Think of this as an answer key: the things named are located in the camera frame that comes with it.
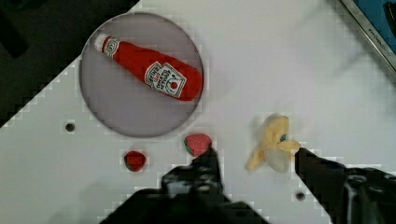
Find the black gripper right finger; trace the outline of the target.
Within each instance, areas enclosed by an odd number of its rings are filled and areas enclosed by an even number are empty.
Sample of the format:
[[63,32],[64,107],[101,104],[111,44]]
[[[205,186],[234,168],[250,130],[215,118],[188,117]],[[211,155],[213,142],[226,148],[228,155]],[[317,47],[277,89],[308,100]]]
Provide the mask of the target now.
[[347,168],[306,148],[295,154],[295,172],[332,224],[396,224],[395,176],[375,168]]

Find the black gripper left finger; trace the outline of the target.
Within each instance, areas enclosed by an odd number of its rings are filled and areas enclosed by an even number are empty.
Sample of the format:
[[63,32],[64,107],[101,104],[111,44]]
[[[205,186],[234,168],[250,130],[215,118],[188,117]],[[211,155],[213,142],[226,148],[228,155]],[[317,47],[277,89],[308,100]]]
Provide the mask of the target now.
[[189,165],[173,168],[161,181],[162,191],[171,198],[211,188],[223,192],[218,153],[214,148],[193,159]]

